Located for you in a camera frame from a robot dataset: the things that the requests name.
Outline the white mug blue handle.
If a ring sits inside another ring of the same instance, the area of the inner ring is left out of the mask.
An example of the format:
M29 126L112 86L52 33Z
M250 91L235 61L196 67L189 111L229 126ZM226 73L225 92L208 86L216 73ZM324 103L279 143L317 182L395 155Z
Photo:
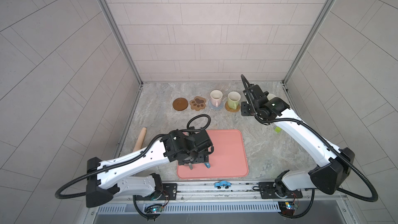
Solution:
M273 99L273 98L275 98L276 97L276 95L274 95L274 94L272 94L272 93L269 93L268 95L267 95L267 99L270 101L271 99Z

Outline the woven rattan round coaster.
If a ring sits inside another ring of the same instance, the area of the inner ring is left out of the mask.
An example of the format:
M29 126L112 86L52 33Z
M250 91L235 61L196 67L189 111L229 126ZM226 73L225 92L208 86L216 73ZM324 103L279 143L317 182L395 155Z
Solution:
M237 112L240 111L240 105L239 105L239 104L237 105L236 109L230 108L229 105L228 105L228 102L226 102L224 106L225 106L225 109L226 109L228 112L230 112L230 113L237 113Z

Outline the white mug pink handle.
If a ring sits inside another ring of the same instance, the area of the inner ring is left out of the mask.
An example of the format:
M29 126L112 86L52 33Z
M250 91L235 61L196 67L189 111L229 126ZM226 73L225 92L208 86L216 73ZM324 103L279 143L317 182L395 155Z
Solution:
M210 102L213 107L218 108L222 105L223 93L220 90L213 90L210 93Z

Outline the brown wooden round coaster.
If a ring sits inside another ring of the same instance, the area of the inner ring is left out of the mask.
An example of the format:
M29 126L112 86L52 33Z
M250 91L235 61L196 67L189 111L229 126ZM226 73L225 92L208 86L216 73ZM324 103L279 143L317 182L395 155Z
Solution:
M189 102L187 99L183 97L179 97L173 101L173 109L176 111L184 111L189 105Z

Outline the blue knitted round coaster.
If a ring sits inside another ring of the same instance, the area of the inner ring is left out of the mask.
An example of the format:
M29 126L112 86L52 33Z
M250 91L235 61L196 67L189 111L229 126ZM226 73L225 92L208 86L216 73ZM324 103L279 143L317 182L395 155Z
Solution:
M213 110L219 111L223 108L223 101L222 100L213 100L209 101L209 107Z

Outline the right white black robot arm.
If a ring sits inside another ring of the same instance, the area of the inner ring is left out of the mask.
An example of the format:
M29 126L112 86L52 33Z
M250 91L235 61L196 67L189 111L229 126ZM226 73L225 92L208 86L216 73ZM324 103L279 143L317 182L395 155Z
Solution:
M274 182L278 197L285 197L288 191L318 189L327 195L339 191L365 202L378 201L378 193L373 184L353 165L355 154L351 149L341 149L326 140L281 98L275 96L270 99L268 92L262 91L259 85L251 84L245 76L241 80L247 100L241 110L243 115L254 116L263 125L276 124L301 145L316 163L312 170L282 172ZM361 196L340 187L352 172L365 183L371 196Z

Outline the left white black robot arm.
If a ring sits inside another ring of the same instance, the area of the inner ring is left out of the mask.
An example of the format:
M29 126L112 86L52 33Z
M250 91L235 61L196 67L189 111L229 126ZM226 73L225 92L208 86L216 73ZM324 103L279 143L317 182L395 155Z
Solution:
M89 159L87 173L56 192L57 199L86 198L88 208L101 206L118 196L157 198L163 192L161 176L152 173L138 177L137 173L152 167L177 161L180 166L209 164L214 145L206 130L174 130L158 134L146 148L120 158L102 161Z

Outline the pink rectangular tray mat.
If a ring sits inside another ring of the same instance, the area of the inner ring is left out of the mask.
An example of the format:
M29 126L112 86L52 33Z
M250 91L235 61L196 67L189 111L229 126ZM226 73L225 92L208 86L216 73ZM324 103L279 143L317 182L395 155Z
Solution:
M242 133L237 129L208 130L214 152L209 155L210 168L203 164L177 167L180 179L210 179L245 177L249 173Z

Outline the beige wooden cylinder object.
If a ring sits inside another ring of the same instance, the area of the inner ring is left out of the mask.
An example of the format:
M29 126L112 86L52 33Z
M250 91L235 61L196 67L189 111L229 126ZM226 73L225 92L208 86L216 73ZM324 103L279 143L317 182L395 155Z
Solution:
M138 138L137 138L136 144L134 146L134 149L133 149L134 152L142 149L142 145L143 145L146 133L147 133L147 128L143 127Z

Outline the cork paw print coaster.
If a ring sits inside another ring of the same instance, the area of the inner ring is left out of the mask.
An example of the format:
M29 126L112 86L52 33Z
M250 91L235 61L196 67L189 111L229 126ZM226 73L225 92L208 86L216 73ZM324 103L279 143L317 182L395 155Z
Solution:
M196 96L194 99L189 101L192 110L201 111L206 108L207 100L203 97Z

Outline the small blue toy car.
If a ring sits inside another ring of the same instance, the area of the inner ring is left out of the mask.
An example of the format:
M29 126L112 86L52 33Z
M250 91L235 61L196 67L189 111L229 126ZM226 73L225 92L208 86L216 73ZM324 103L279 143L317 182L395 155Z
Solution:
M229 189L231 187L231 183L229 181L222 180L222 181L216 182L214 184L214 187L217 189Z

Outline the left circuit board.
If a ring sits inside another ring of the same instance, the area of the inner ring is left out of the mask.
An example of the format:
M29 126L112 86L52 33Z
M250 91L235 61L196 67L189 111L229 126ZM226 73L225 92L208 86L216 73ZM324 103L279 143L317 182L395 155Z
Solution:
M164 209L162 204L153 204L145 208L146 214L160 214Z

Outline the circuit board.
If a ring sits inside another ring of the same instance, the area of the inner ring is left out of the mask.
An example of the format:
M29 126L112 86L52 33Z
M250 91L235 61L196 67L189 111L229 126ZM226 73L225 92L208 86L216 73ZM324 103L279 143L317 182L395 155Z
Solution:
M294 216L297 210L297 205L293 202L278 202L281 215Z
M146 214L160 214L164 209L162 204L153 204L145 208Z

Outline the right circuit board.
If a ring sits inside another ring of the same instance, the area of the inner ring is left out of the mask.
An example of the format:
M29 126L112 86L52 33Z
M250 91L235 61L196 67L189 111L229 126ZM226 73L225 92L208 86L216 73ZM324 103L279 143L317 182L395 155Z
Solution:
M297 210L297 205L293 202L278 202L281 215L294 216Z

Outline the aluminium mounting rail frame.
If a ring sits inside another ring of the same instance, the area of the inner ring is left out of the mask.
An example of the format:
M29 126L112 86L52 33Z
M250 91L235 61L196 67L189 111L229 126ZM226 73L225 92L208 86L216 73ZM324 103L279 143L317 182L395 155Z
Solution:
M214 180L166 181L156 175L129 176L102 189L98 183L88 183L86 206L98 207L116 201L205 203L292 201L310 198L310 189L295 191L276 184L273 180L229 180L229 189L217 189Z

